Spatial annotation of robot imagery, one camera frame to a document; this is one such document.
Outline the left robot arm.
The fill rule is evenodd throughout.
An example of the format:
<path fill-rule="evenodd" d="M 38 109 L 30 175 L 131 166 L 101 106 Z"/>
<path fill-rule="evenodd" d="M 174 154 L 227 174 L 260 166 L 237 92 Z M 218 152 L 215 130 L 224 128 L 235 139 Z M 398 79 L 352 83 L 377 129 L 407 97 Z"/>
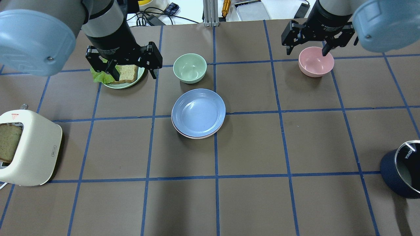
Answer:
<path fill-rule="evenodd" d="M 0 61 L 23 73 L 52 76 L 61 71 L 83 31 L 92 43 L 86 59 L 96 72 L 119 81 L 117 66 L 162 68 L 154 42 L 137 44 L 117 0 L 2 0 Z"/>

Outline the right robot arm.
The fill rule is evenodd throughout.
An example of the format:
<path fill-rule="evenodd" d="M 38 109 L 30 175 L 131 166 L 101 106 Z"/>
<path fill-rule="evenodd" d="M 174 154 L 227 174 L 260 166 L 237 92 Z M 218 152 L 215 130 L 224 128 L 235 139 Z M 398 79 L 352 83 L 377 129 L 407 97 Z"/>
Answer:
<path fill-rule="evenodd" d="M 418 0 L 317 0 L 303 24 L 289 21 L 282 33 L 282 45 L 291 54 L 294 47 L 309 41 L 324 41 L 322 55 L 345 47 L 357 35 L 370 52 L 402 49 L 420 37 Z"/>

